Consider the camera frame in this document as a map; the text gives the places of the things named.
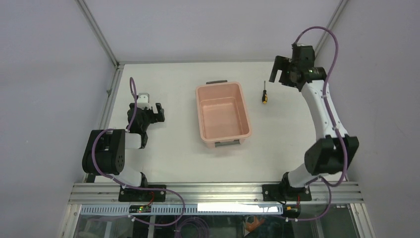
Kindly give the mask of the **yellow black screwdriver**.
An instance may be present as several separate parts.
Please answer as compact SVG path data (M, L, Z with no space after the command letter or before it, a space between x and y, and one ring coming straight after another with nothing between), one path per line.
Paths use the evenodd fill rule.
M262 91L262 103L266 104L268 100L267 90L266 90L266 81L263 82L263 91Z

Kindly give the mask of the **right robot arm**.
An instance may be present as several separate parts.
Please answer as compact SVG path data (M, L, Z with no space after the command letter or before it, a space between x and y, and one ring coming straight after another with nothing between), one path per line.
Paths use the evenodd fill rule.
M350 136L339 121L330 98L327 73L315 66L312 46L292 45L290 58L276 56L269 82L298 89L305 99L315 126L316 142L305 152L304 162L295 170L286 172L277 188L264 190L274 199L286 201L309 200L309 184L323 175L346 173L358 147L359 140Z

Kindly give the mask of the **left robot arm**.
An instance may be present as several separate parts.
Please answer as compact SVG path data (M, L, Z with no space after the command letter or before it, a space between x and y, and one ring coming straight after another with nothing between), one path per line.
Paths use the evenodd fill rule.
M126 129L92 130L82 158L85 173L103 176L130 188L136 201L149 196L148 181L144 173L125 165L125 151L144 149L148 142L150 124L164 122L164 109L156 103L157 112L151 106L129 105Z

